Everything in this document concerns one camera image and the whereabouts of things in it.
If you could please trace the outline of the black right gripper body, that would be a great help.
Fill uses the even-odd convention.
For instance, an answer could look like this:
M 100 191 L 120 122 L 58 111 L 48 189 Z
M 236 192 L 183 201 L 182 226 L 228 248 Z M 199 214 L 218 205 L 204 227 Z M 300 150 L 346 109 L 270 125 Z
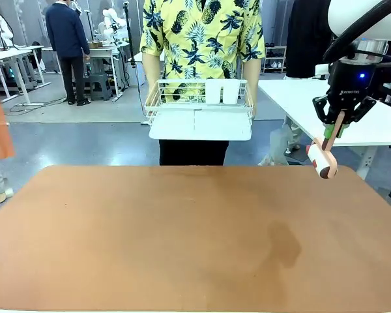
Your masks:
M 328 79 L 327 100 L 330 109 L 353 111 L 368 95 L 375 72 L 374 64 L 357 65 L 336 61 Z

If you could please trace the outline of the wooden handled cleaning roller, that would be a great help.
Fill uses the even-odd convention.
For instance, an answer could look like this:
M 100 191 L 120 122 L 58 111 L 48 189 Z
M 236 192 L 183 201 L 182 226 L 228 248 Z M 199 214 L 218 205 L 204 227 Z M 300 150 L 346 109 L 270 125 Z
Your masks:
M 335 139 L 342 133 L 344 117 L 344 111 L 340 111 L 336 122 L 325 127 L 323 137 L 314 138 L 311 144 L 306 147 L 307 156 L 322 179 L 331 179 L 338 171 L 338 163 L 331 149 Z

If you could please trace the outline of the white plastic utensil holder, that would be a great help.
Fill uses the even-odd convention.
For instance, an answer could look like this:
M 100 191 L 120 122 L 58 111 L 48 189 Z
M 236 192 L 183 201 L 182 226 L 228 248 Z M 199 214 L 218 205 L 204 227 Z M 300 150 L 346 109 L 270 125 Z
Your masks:
M 239 97 L 240 80 L 209 79 L 205 81 L 205 103 L 234 105 Z

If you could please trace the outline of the white wire dish rack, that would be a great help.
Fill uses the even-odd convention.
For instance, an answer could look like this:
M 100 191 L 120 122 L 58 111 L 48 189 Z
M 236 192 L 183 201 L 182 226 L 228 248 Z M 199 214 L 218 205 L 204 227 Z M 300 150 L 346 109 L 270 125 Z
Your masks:
M 205 103 L 206 80 L 158 80 L 159 98 L 150 107 L 149 137 L 154 140 L 248 141 L 252 137 L 252 100 L 240 80 L 234 105 Z

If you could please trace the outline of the person's left forearm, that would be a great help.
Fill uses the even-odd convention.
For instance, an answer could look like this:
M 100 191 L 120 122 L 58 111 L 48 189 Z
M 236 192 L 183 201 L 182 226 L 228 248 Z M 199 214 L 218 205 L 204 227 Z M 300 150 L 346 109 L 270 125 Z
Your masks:
M 243 79 L 247 81 L 247 86 L 250 91 L 252 105 L 257 107 L 257 90 L 261 72 L 261 60 L 251 59 L 243 63 L 242 69 Z

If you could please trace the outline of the person's right forearm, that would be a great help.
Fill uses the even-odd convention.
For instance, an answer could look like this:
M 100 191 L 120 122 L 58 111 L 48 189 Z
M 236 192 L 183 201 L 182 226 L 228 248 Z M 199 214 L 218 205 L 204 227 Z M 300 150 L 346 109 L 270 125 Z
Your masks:
M 157 104 L 160 96 L 158 87 L 161 65 L 160 57 L 157 55 L 142 53 L 142 63 L 149 86 L 145 107 L 151 107 Z

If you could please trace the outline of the large white side table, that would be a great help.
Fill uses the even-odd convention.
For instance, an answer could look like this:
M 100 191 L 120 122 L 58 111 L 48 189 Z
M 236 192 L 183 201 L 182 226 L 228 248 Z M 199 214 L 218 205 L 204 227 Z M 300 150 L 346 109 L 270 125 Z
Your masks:
M 261 80 L 259 88 L 311 139 L 325 130 L 312 100 L 323 96 L 328 84 L 322 80 Z M 357 174 L 365 179 L 379 147 L 391 146 L 391 107 L 377 102 L 359 122 L 352 123 L 334 142 L 335 147 L 353 147 L 361 156 Z

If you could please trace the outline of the translucent plastic bag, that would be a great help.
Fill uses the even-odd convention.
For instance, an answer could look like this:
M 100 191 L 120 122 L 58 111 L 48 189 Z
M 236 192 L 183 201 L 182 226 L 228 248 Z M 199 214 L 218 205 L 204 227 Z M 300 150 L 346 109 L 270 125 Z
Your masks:
M 270 150 L 259 162 L 259 166 L 288 166 L 285 152 L 299 143 L 303 131 L 294 123 L 284 123 L 270 133 Z

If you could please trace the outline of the hanging black garment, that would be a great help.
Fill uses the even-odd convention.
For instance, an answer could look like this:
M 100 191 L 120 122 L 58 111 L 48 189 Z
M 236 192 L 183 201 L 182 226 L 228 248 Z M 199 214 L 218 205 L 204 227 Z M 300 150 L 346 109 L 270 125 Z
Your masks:
M 287 34 L 288 78 L 312 78 L 315 76 L 315 66 L 323 62 L 332 40 L 328 25 L 330 1 L 294 0 Z

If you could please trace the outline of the white shoe rack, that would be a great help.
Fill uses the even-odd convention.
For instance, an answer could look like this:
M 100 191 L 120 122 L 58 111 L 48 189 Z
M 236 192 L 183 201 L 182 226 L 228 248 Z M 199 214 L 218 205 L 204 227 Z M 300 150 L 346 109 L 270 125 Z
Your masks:
M 286 46 L 265 45 L 266 56 L 262 62 L 262 72 L 281 72 L 286 69 Z

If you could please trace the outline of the person's black trousers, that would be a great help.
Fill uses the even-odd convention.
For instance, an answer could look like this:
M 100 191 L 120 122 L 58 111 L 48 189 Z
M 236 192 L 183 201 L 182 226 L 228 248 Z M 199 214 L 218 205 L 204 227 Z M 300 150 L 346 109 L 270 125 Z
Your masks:
M 159 140 L 161 166 L 223 166 L 229 141 Z

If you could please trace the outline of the yellow pineapple print shirt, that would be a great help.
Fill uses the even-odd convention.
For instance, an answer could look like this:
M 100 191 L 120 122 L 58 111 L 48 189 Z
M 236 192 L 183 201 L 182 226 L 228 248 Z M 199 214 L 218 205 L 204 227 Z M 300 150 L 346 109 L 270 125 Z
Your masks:
M 235 79 L 265 57 L 263 0 L 145 0 L 141 53 L 165 80 Z

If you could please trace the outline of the white background workbench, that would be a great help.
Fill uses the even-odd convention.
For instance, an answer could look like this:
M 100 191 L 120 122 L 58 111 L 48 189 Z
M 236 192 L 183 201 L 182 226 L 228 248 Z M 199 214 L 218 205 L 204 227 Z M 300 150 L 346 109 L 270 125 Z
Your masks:
M 91 72 L 103 72 L 104 61 L 108 63 L 108 80 L 113 94 L 112 101 L 118 101 L 124 89 L 127 87 L 127 79 L 124 77 L 122 67 L 123 57 L 121 51 L 116 46 L 106 46 L 100 48 L 91 48 L 90 54 Z

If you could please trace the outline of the grey plastic step stool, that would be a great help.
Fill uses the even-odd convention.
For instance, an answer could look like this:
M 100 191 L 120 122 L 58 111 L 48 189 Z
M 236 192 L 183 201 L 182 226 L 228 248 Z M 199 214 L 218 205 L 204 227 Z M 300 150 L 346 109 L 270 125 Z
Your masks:
M 92 100 L 108 101 L 112 96 L 111 85 L 105 72 L 89 76 Z

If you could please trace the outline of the white height-adjustable desk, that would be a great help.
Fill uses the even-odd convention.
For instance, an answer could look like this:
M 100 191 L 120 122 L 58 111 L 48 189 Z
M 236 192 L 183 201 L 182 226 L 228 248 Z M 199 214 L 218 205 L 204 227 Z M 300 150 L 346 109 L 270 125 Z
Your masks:
M 50 85 L 45 82 L 40 66 L 39 55 L 44 47 L 41 45 L 16 47 L 0 51 L 0 91 L 5 93 L 3 102 L 20 96 L 24 101 L 19 107 L 43 107 L 43 102 L 31 102 L 29 91 Z

